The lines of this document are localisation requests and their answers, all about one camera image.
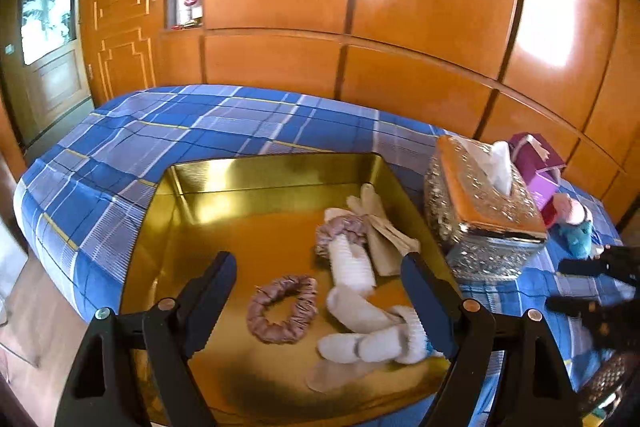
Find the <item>beige thin socks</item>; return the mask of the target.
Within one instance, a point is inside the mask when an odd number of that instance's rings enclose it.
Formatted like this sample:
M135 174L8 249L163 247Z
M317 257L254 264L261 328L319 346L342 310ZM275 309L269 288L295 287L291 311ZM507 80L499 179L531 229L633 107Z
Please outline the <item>beige thin socks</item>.
M387 218L382 199L371 183L361 185L359 196L349 196L347 206L366 226L370 257L381 277L396 277L405 255L420 254L420 242L399 231Z

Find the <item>white fuzzy socks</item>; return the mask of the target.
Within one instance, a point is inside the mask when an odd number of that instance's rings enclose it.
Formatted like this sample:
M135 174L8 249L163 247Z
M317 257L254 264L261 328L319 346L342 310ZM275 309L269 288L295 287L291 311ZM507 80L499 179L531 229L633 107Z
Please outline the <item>white fuzzy socks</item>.
M330 362L413 365L444 357L428 339L413 307L383 310L349 287L338 285L326 297L326 309L348 329L348 333L326 335L318 341L319 355Z

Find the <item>ornate silver tissue box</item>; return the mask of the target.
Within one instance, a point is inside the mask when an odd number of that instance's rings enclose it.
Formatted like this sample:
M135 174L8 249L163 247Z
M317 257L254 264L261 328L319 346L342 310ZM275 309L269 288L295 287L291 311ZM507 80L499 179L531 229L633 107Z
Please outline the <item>ornate silver tissue box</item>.
M458 280L515 280L546 246L540 211L513 164L511 195L504 196L457 137L436 140L424 176L427 223Z

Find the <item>pink plush toy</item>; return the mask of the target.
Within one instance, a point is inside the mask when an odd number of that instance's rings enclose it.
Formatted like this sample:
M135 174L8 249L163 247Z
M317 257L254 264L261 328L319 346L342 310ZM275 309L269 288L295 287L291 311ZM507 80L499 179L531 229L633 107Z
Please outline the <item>pink plush toy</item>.
M547 228L552 225L582 225L584 222L592 222L593 217L590 209L579 202L578 199L570 197L566 193L555 193L541 210L542 219Z

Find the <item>white tissue sheet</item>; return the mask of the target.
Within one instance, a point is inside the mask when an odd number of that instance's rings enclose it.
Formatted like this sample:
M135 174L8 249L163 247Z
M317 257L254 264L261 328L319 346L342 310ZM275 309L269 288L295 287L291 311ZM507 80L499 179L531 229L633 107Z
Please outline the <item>white tissue sheet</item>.
M457 137L478 167L484 171L488 181L499 193L510 196L513 183L512 161L509 144L497 141L492 144Z

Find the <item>blue plush toy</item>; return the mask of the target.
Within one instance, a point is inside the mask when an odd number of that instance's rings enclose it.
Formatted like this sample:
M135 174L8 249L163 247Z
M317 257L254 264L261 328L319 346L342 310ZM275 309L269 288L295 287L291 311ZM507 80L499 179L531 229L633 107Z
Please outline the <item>blue plush toy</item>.
M579 225L561 223L559 225L559 236L564 239L568 252L579 260L590 257L592 249L592 223L588 220L582 221Z

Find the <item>white ribbed sock roll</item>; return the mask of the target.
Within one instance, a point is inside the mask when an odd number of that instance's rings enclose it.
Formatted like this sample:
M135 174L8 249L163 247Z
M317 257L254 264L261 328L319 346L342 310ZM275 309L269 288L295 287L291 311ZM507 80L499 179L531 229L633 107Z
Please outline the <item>white ribbed sock roll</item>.
M336 286L346 286L363 297L374 293L374 271L368 254L360 245L350 243L345 234L338 234L329 243L328 251Z

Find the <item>blue plaid tablecloth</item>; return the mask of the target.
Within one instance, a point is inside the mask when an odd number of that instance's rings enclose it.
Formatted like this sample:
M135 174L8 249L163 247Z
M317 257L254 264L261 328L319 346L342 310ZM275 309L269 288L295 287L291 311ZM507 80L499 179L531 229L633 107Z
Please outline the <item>blue plaid tablecloth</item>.
M234 86L154 88L96 108L17 184L18 226L81 317L122 300L145 209L177 162L312 150L382 155L413 199L442 129L373 108Z

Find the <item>gold metal tray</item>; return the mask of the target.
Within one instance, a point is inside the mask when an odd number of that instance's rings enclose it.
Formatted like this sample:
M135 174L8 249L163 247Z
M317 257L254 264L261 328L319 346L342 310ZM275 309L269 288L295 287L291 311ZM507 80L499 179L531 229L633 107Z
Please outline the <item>gold metal tray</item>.
M174 297L221 251L238 265L233 291L206 347L190 367L223 426L348 426L421 401L447 372L442 359L382 369L331 390L306 383L319 362L317 341L338 329L320 312L294 345L266 345L245 317L259 286L288 274L310 275L318 293L331 285L329 265L314 254L323 213L371 184L402 233L417 239L441 278L451 273L420 211L392 168L373 153L310 153L184 162L169 167L134 244L120 309L149 309Z

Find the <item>glass panel door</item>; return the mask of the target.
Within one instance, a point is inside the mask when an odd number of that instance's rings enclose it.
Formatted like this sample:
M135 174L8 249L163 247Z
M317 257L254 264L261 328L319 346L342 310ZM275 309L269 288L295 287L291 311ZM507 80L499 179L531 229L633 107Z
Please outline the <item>glass panel door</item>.
M91 98L78 11L78 0L1 0L3 98L22 147Z

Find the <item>pink satin scrunchie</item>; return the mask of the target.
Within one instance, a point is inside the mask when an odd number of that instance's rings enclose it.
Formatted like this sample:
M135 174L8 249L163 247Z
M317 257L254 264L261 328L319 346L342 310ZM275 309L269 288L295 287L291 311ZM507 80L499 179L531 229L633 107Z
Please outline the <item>pink satin scrunchie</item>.
M333 239L344 235L349 244L367 244L367 225L356 215L341 215L323 223L316 231L316 254L329 258L329 245Z
M309 275L279 277L254 292L246 312L248 331L267 345L294 345L318 314L318 283Z

